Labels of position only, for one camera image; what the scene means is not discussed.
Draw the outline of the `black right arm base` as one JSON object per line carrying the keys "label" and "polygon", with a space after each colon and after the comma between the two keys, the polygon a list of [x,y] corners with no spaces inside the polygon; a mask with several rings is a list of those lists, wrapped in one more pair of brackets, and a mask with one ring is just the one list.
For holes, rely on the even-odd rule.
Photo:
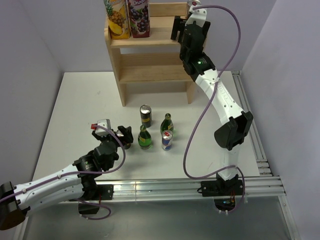
{"label": "black right arm base", "polygon": [[222,178],[216,180],[205,180],[200,182],[197,192],[202,197],[218,197],[214,199],[214,205],[219,211],[231,211],[236,207],[236,196],[244,193],[243,181],[236,175],[231,180],[224,181]]}

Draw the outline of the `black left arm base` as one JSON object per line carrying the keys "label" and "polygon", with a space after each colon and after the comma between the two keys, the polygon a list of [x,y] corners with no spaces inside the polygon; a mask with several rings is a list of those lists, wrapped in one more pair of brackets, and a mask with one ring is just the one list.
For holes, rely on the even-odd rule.
{"label": "black left arm base", "polygon": [[[103,184],[98,185],[95,195],[92,200],[98,201],[98,204],[102,203],[102,200],[112,200],[114,193],[114,186],[112,184]],[[95,215],[100,210],[99,206],[92,206],[89,204],[79,203],[78,204],[78,212],[80,215]]]}

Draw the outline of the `blue Red Bull can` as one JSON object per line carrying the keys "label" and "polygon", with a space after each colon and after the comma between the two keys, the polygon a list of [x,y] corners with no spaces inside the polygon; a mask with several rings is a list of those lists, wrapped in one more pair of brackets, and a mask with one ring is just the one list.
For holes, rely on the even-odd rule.
{"label": "blue Red Bull can", "polygon": [[161,145],[165,151],[172,148],[173,132],[171,130],[164,130],[161,134]]}

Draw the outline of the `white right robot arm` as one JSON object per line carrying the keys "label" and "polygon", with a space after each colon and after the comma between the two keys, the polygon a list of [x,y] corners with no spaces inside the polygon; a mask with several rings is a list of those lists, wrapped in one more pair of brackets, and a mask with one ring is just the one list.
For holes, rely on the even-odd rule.
{"label": "white right robot arm", "polygon": [[209,99],[203,112],[213,106],[219,116],[221,126],[214,132],[214,139],[223,150],[223,159],[221,169],[214,171],[214,174],[218,179],[217,191],[227,195],[241,173],[238,167],[240,146],[249,133],[254,117],[236,103],[220,80],[222,73],[204,53],[203,45],[209,27],[210,22],[193,16],[187,19],[175,16],[170,38],[180,44],[179,58],[185,72]]}

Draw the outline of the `silver Red Bull can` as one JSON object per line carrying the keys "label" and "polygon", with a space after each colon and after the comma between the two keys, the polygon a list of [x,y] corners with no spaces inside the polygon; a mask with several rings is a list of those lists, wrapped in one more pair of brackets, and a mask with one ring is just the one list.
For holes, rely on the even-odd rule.
{"label": "silver Red Bull can", "polygon": [[201,5],[201,2],[199,0],[188,0],[186,3],[186,13],[185,18],[187,19],[190,15],[190,8]]}

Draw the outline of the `black gold band can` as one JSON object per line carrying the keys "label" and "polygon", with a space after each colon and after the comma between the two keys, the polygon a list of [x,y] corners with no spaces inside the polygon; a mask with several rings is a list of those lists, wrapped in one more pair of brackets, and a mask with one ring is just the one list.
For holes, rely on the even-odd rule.
{"label": "black gold band can", "polygon": [[116,131],[116,136],[118,137],[118,139],[121,141],[122,145],[124,146],[125,150],[128,150],[134,139],[133,139],[133,135],[130,129],[118,129]]}

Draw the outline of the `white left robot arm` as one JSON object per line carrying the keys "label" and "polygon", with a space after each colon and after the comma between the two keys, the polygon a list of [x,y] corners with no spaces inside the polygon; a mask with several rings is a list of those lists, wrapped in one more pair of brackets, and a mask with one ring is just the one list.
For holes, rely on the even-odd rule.
{"label": "white left robot arm", "polygon": [[93,124],[92,135],[100,145],[62,170],[27,183],[14,185],[8,181],[0,186],[0,229],[21,224],[27,216],[60,202],[92,200],[98,193],[95,179],[118,170],[118,149],[134,141],[130,126],[118,126],[121,134],[110,127]]}

